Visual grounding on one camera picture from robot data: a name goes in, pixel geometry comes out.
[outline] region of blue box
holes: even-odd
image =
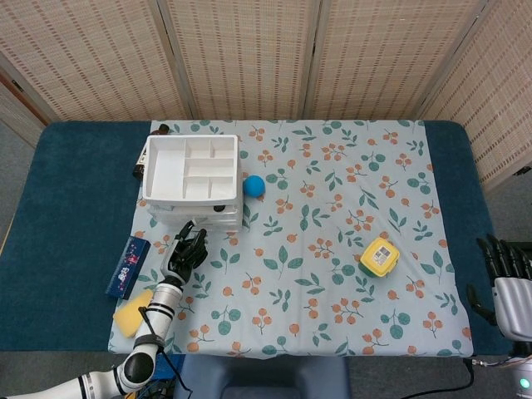
[[[129,299],[131,290],[139,277],[140,269],[150,250],[150,243],[145,239],[130,236],[124,252],[116,265],[113,277],[107,286],[106,294],[115,298]]]

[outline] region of robot finger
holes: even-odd
[[[500,241],[500,245],[505,253],[505,257],[510,263],[510,269],[513,277],[523,278],[525,276],[524,268],[520,267],[520,264],[517,263],[517,259],[514,256],[514,252],[510,245],[503,239]]]
[[[499,265],[503,277],[513,277],[510,266],[508,265],[508,262],[505,259],[503,249],[500,246],[499,240],[491,234],[488,234],[488,240],[490,241],[491,245],[493,245],[493,249],[495,251],[494,261]]]
[[[495,285],[495,279],[501,277],[502,272],[500,271],[499,266],[493,259],[493,254],[491,253],[491,249],[488,243],[486,243],[483,239],[476,239],[476,242],[478,243],[480,249],[482,249],[482,253],[484,254],[485,268],[488,272],[488,276],[490,277],[491,287],[493,287]]]
[[[532,280],[532,263],[530,262],[530,259],[528,256],[526,256],[525,252],[521,248],[513,247],[515,250],[515,254],[517,255],[518,261],[523,265],[524,271],[525,271],[525,278],[528,280]]]

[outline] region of black cable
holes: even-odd
[[[140,315],[142,316],[142,318],[144,319],[145,323],[148,325],[148,328],[150,329],[150,332],[153,335],[157,335],[157,334],[155,334],[155,330],[151,326],[150,319],[148,318],[148,316],[146,316],[146,308],[140,307],[139,308],[139,312],[140,312]],[[166,362],[168,363],[168,365],[170,366],[170,368],[174,372],[175,376],[179,380],[179,382],[180,382],[181,386],[183,387],[183,389],[189,393],[189,395],[187,396],[187,399],[190,399],[190,397],[192,396],[192,392],[193,391],[185,385],[185,383],[181,379],[180,372],[178,372],[177,369],[174,367],[174,365],[170,361],[170,358],[166,354],[165,349],[163,347],[160,349],[160,352],[163,354],[163,357],[165,358]]]
[[[434,389],[432,391],[425,391],[425,392],[419,392],[414,393],[412,395],[409,395],[407,397],[402,397],[401,399],[411,399],[412,397],[421,397],[423,395],[431,395],[432,393],[440,393],[440,392],[456,392],[461,391],[462,389],[469,388],[471,385],[473,385],[473,382],[475,382],[475,371],[473,370],[473,361],[471,359],[462,359],[463,363],[467,367],[467,371],[469,372],[470,380],[469,382],[462,386],[462,387],[456,387],[456,388],[447,388],[447,389]]]

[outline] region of compartment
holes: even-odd
[[[187,158],[212,158],[213,151],[210,146],[210,138],[199,136],[186,139],[185,157]]]
[[[210,143],[213,158],[234,158],[234,149],[237,147],[235,137],[217,135]]]
[[[232,159],[201,159],[185,160],[185,176],[233,176],[234,162]]]
[[[212,200],[226,200],[233,197],[235,197],[235,192],[232,177],[210,178],[210,198]]]
[[[183,179],[183,199],[206,200],[209,198],[208,177],[185,177]]]
[[[172,137],[158,137],[148,141],[146,154],[146,195],[168,200],[180,198],[185,143]]]

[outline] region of label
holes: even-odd
[[[373,255],[373,260],[376,264],[379,266],[382,266],[390,257],[390,251],[386,249],[386,247],[381,247],[376,253]]]

